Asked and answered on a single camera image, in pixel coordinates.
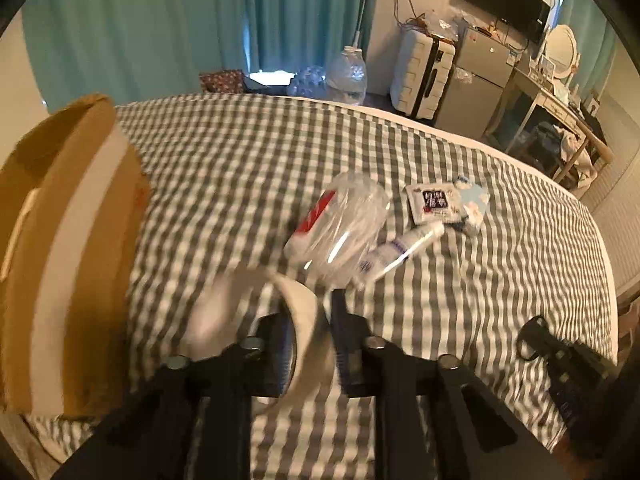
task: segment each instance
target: white tube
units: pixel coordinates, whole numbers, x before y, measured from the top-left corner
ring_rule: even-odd
[[[390,270],[395,269],[411,254],[428,247],[443,234],[442,222],[430,222],[376,247],[358,264],[353,281],[358,288],[375,282]]]

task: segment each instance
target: bed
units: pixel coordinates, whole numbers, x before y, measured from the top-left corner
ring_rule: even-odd
[[[490,203],[477,237],[448,231],[375,286],[348,291],[374,332],[425,358],[452,353],[548,448],[564,431],[540,360],[516,358],[520,327],[543,314],[558,336],[614,358],[614,285],[587,209],[536,170],[478,142],[372,108],[295,98],[198,94],[133,103],[118,119],[153,195],[130,276],[130,378],[139,384],[176,352],[208,277],[265,266],[306,283],[282,248],[332,178],[368,174],[391,198],[382,243],[412,226],[404,187],[465,174]],[[245,298],[241,335],[273,308]],[[68,456],[91,424],[30,418]],[[370,399],[340,395],[337,375],[301,409],[259,416],[254,478],[372,476]]]

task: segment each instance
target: gray refrigerator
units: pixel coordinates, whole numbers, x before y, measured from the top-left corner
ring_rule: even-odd
[[[466,28],[434,126],[471,139],[482,137],[514,62],[508,47]]]

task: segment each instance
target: white suitcase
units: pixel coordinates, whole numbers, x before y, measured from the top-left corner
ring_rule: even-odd
[[[407,30],[391,83],[394,108],[412,119],[433,119],[455,53],[452,44],[417,30]]]

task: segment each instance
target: metal screw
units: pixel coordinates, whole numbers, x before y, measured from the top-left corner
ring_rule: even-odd
[[[240,346],[245,350],[261,351],[264,348],[264,341],[259,337],[245,337],[240,342]]]
[[[368,348],[379,350],[385,347],[386,341],[377,335],[370,335],[364,340],[364,344]]]
[[[166,367],[169,370],[181,370],[189,365],[189,358],[184,355],[172,355],[166,360]]]
[[[455,370],[460,366],[460,359],[451,354],[441,355],[438,357],[438,362],[445,370]]]

